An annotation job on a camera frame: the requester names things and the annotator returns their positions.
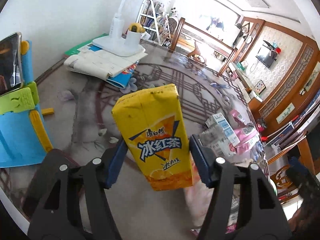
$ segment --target juice box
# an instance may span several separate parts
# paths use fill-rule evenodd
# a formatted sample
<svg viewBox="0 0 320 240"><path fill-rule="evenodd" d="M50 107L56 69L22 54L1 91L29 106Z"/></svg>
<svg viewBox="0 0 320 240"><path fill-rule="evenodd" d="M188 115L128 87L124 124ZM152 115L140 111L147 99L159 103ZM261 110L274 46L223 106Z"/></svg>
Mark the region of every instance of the juice box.
<svg viewBox="0 0 320 240"><path fill-rule="evenodd" d="M119 98L112 116L154 190L192 186L188 137L174 84Z"/></svg>

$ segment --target smartphone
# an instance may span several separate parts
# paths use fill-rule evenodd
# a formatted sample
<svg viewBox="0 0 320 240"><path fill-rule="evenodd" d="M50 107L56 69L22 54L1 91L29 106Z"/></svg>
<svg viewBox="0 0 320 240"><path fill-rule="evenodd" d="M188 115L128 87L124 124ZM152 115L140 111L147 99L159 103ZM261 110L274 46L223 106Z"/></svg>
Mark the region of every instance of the smartphone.
<svg viewBox="0 0 320 240"><path fill-rule="evenodd" d="M0 96L23 86L20 45L19 32L0 41Z"/></svg>

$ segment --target television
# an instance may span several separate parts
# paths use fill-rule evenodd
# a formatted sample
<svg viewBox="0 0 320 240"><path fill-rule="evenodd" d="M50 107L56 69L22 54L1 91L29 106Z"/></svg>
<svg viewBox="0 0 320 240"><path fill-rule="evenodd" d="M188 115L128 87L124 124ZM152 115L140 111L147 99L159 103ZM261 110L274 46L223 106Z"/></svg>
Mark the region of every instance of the television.
<svg viewBox="0 0 320 240"><path fill-rule="evenodd" d="M267 68L270 68L272 63L276 60L277 53L273 50L273 47L262 45L256 58L262 62Z"/></svg>

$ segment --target green book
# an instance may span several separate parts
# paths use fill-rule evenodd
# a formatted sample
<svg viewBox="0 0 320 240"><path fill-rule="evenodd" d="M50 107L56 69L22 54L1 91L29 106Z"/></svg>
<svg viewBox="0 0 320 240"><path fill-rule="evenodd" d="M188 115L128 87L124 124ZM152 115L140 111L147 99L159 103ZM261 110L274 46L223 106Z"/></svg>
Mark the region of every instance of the green book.
<svg viewBox="0 0 320 240"><path fill-rule="evenodd" d="M100 35L100 36L98 36L98 37L95 37L95 38L93 38L92 40L85 41L85 42L83 42L83 43L81 43L81 44L73 47L72 49L67 50L67 51L64 53L64 55L67 56L67 57L69 57L69 56L71 56L71 55L77 55L77 54L79 54L79 52L80 52L80 51L78 50L79 48L81 48L81 47L83 47L83 46L85 46L85 45L87 45L87 44L90 44L90 43L91 43L94 39L96 39L96 38L100 38L100 37L104 37L104 36L108 36L108 34L103 33L102 35Z"/></svg>

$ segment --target blue toy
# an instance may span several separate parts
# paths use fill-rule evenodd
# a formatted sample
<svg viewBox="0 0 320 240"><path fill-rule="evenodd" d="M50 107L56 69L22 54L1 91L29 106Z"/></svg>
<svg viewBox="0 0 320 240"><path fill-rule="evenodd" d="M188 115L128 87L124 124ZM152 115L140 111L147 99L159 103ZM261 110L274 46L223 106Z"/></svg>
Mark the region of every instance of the blue toy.
<svg viewBox="0 0 320 240"><path fill-rule="evenodd" d="M31 41L22 41L23 87L0 97L0 168L41 163L53 149L43 125L31 56Z"/></svg>

